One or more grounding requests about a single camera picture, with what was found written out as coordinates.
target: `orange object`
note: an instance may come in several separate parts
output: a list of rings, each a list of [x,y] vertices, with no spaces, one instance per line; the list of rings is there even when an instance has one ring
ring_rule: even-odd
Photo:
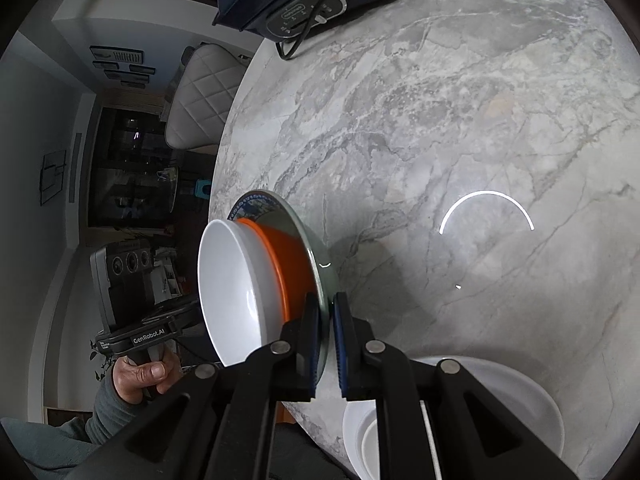
[[[282,294],[284,321],[301,317],[306,294],[316,291],[314,274],[302,240],[273,227],[258,225],[248,218],[240,218],[238,222],[253,229],[269,252]]]

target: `framed picture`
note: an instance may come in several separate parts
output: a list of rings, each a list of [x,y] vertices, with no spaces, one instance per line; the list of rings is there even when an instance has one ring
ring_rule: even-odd
[[[117,46],[98,46],[92,45],[89,50],[97,61],[113,61],[135,63],[142,65],[145,53],[141,50],[133,50],[131,48],[120,48]]]
[[[105,70],[104,75],[107,76],[107,79],[126,81],[129,83],[142,83],[146,84],[149,82],[149,76],[147,74],[136,74],[133,72],[122,72],[116,70]]]
[[[120,84],[122,86],[126,86],[127,88],[139,88],[141,90],[144,90],[146,88],[145,84],[142,83],[133,83],[131,81],[121,81]]]
[[[104,70],[120,70],[120,65],[113,61],[94,61],[94,66]]]
[[[148,74],[153,75],[156,73],[156,69],[151,66],[142,66],[142,65],[129,65],[129,71],[135,72],[137,74]]]

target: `marble tabletop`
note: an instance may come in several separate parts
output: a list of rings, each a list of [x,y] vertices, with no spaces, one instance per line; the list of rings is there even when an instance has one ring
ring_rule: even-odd
[[[396,0],[289,62],[262,44],[210,217],[281,194],[378,338],[527,374],[599,479],[640,420],[639,156],[640,56],[603,0]],[[535,229],[482,195],[439,234],[476,190]],[[335,373],[293,410],[348,465]]]

